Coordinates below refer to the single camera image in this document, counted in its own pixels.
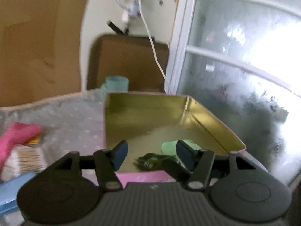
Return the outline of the green correction tape dispenser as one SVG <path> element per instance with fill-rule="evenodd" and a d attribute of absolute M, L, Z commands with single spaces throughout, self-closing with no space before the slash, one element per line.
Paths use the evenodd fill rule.
<path fill-rule="evenodd" d="M 139 171 L 157 171 L 163 170 L 162 162 L 164 160 L 171 160 L 180 164 L 179 159 L 173 155 L 159 155 L 156 153 L 147 153 L 142 157 L 138 157 L 134 160 L 134 166 Z"/>

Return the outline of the grey floral tablecloth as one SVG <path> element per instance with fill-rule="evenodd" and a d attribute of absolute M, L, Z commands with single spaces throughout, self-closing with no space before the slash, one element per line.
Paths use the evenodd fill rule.
<path fill-rule="evenodd" d="M 45 166 L 76 150 L 92 155 L 105 147 L 105 94 L 100 90 L 68 94 L 32 104 L 1 108 L 1 133 L 14 122 L 42 127 L 39 150 Z"/>

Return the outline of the pink gold-lined tin box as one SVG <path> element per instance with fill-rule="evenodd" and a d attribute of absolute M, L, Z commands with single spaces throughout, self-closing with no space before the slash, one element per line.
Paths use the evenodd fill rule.
<path fill-rule="evenodd" d="M 129 182 L 169 182 L 164 171 L 139 171 L 134 162 L 147 153 L 160 155 L 165 142 L 191 140 L 201 148 L 227 156 L 244 153 L 245 144 L 213 113 L 190 96 L 151 93 L 109 93 L 104 108 L 105 144 L 112 149 L 128 143 L 128 154 L 117 172 Z"/>

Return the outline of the yellow label card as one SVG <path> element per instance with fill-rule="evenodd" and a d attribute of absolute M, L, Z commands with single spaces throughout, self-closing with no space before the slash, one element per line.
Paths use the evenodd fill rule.
<path fill-rule="evenodd" d="M 28 140 L 25 145 L 38 145 L 40 143 L 40 135 L 37 135 L 33 138 L 31 138 L 30 140 Z"/>

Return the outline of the teal cloth roll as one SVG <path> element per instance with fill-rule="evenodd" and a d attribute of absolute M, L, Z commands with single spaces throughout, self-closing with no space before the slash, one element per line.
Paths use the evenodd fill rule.
<path fill-rule="evenodd" d="M 128 92 L 129 80 L 124 76 L 107 76 L 101 85 L 98 95 L 104 96 L 108 92 Z"/>

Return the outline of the cotton swab pack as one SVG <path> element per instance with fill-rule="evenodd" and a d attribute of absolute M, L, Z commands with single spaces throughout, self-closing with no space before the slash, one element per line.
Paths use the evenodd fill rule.
<path fill-rule="evenodd" d="M 39 173 L 47 168 L 47 162 L 40 147 L 17 145 L 11 151 L 1 171 L 1 180 L 8 181 L 24 173 Z"/>

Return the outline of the pink fuzzy sock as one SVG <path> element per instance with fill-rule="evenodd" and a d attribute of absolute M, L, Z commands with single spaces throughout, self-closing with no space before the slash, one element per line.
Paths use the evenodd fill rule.
<path fill-rule="evenodd" d="M 1 170 L 11 150 L 17 144 L 23 144 L 40 134 L 42 127 L 37 124 L 14 122 L 1 136 Z"/>

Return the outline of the brown chair back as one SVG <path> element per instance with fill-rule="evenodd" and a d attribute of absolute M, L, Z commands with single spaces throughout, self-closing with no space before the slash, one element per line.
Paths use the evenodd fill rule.
<path fill-rule="evenodd" d="M 87 89 L 95 89 L 107 76 L 129 79 L 129 91 L 163 92 L 164 78 L 147 37 L 104 34 L 91 48 Z"/>

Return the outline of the white framed glass door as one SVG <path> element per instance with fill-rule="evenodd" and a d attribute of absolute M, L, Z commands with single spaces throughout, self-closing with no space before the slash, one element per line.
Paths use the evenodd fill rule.
<path fill-rule="evenodd" d="M 179 0 L 166 79 L 276 178 L 300 176 L 300 0 Z"/>

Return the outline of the cardboard panel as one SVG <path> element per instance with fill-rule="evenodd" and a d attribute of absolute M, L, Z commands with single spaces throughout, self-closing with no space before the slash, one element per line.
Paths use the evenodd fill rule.
<path fill-rule="evenodd" d="M 1 106 L 78 92 L 87 0 L 1 0 Z"/>

